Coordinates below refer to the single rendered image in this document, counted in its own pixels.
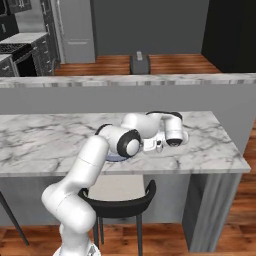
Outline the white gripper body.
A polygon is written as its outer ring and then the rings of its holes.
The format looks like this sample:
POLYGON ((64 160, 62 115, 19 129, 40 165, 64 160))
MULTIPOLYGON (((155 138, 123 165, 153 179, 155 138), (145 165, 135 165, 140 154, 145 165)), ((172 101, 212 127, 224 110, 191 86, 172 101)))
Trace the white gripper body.
POLYGON ((161 153, 163 150, 163 144, 160 140, 155 138, 145 139, 143 141, 143 151, 145 153, 161 153))

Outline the blue-grey plate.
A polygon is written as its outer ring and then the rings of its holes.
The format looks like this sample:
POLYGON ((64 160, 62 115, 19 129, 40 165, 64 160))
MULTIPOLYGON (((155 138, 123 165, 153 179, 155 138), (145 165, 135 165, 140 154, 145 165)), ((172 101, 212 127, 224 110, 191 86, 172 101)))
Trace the blue-grey plate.
POLYGON ((130 159, 131 157, 123 157, 120 155, 107 155, 106 156, 106 161, 108 162, 123 162, 126 161, 128 159, 130 159))

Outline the black bar stool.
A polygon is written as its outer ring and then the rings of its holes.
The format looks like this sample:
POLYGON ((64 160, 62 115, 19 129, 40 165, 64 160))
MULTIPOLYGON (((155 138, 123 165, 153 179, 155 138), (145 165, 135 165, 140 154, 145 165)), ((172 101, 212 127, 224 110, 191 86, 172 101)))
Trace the black bar stool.
POLYGON ((142 213, 146 211, 156 194, 156 182, 151 180, 145 189, 145 195, 138 199, 126 201, 100 201, 88 197, 89 190, 82 188, 78 195, 96 212, 96 222, 93 226, 93 237, 96 246, 104 243, 103 219, 136 218, 138 256, 143 256, 142 243, 142 213))

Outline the grey fridge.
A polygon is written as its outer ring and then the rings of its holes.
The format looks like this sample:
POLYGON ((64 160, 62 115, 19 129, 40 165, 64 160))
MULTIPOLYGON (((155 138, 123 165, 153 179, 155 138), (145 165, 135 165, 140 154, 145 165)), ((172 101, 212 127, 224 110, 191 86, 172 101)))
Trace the grey fridge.
POLYGON ((94 63, 91 0, 57 0, 60 34, 67 63, 94 63))

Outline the black tall cabinet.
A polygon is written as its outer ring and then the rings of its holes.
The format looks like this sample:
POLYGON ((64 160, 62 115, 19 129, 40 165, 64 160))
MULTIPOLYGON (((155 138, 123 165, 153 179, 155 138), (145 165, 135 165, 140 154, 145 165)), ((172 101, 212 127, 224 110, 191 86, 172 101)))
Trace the black tall cabinet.
POLYGON ((201 53, 222 73, 256 73, 256 0, 210 0, 201 53))

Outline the dark grey cupboard run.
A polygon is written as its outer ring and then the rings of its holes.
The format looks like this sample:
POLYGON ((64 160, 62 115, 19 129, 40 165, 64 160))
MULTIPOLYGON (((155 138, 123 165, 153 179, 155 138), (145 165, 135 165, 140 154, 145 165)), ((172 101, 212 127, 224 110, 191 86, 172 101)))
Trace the dark grey cupboard run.
POLYGON ((60 66, 57 38, 50 0, 0 0, 0 44, 26 43, 33 48, 33 60, 37 76, 53 76, 55 68, 60 66), (34 13, 32 4, 39 5, 44 32, 18 31, 15 14, 29 11, 34 13))

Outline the black stool leg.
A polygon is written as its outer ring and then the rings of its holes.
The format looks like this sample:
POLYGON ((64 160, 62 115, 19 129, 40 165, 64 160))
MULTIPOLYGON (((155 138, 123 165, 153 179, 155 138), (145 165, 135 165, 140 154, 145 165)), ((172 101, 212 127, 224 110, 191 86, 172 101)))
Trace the black stool leg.
POLYGON ((2 205, 2 207, 4 208, 6 214, 8 215, 8 217, 10 218, 11 222, 13 223, 14 227, 16 228, 16 230, 18 231, 20 237, 22 238, 23 242, 25 243, 26 246, 29 246, 29 242, 23 232, 23 230, 21 229, 18 221, 16 220, 11 208, 9 207, 7 201, 5 200, 3 194, 0 191, 0 204, 2 205))

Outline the black stove with oven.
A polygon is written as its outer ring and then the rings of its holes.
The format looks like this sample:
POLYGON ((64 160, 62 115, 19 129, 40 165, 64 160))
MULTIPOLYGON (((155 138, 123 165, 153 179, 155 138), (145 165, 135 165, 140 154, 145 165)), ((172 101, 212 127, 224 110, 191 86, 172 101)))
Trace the black stove with oven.
POLYGON ((26 43, 0 44, 0 77, 36 77, 33 48, 26 43))

